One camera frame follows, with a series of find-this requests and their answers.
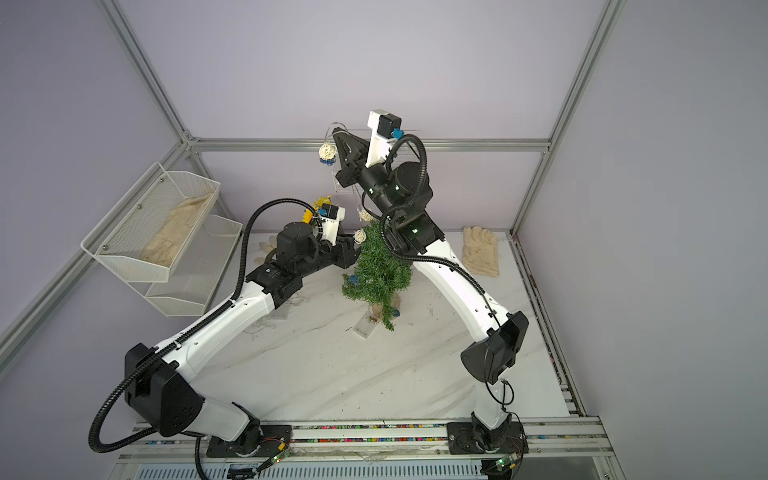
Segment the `small green christmas tree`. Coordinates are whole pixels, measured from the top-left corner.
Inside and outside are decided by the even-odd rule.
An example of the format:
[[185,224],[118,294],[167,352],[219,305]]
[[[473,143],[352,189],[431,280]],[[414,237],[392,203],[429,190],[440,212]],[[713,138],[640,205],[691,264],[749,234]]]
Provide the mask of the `small green christmas tree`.
[[[342,294],[350,299],[381,305],[382,321],[391,317],[392,295],[410,287],[412,267],[396,258],[387,247],[380,232],[379,221],[372,220],[365,228],[367,239],[361,244],[361,254],[352,274],[343,275]],[[357,275],[359,284],[350,282]]]

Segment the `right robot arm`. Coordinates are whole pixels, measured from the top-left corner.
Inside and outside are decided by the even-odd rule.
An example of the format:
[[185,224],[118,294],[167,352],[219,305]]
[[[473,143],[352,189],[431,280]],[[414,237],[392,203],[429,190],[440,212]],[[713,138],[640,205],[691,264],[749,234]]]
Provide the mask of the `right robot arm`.
[[521,350],[529,326],[522,312],[510,312],[492,299],[465,269],[426,211],[429,185],[424,143],[413,134],[384,140],[383,156],[370,160],[374,142],[342,127],[331,132],[343,187],[357,185],[379,209],[379,231],[389,252],[412,264],[448,300],[473,342],[461,354],[469,374],[480,383],[471,414],[473,444],[484,453],[511,443],[519,421],[511,411],[513,389],[503,373]]

